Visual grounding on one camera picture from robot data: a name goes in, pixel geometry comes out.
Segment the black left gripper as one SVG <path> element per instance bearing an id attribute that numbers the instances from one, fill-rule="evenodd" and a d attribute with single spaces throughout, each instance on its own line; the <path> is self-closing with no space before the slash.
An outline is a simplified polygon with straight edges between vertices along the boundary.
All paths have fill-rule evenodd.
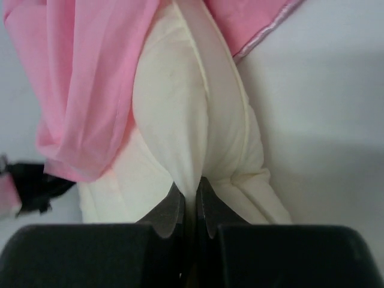
<path id="1" fill-rule="evenodd" d="M 10 163 L 1 155 L 1 217 L 51 210 L 50 201 L 76 183 L 44 172 L 43 163 Z"/>

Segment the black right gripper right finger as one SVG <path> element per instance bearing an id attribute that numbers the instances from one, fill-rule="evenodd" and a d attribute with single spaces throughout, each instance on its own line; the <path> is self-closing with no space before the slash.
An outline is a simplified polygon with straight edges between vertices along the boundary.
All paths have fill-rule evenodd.
<path id="1" fill-rule="evenodd" d="M 196 193 L 200 287 L 382 287 L 362 236 L 345 226 L 252 225 L 202 178 Z"/>

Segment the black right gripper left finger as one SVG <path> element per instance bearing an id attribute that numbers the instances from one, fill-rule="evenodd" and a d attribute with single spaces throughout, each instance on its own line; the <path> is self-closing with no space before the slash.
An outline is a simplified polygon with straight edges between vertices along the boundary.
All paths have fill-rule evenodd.
<path id="1" fill-rule="evenodd" d="M 1 254 L 1 286 L 179 287 L 184 218 L 173 185 L 136 223 L 23 227 Z"/>

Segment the cream bear print pillow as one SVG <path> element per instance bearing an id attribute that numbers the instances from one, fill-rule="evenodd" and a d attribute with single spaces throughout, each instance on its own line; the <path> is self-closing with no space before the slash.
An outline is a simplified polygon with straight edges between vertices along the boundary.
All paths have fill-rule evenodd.
<path id="1" fill-rule="evenodd" d="M 137 66 L 130 119 L 133 129 L 112 166 L 78 185 L 84 222 L 135 222 L 172 184 L 193 217 L 206 177 L 249 223 L 290 223 L 263 166 L 243 82 L 202 1 L 164 1 L 157 11 Z"/>

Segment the pink satin pillowcase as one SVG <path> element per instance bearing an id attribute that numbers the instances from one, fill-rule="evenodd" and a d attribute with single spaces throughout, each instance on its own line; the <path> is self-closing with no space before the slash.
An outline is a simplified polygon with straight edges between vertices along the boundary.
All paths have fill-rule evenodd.
<path id="1" fill-rule="evenodd" d="M 128 125 L 134 75 L 166 1 L 4 1 L 3 21 L 38 97 L 47 172 L 95 180 Z"/>

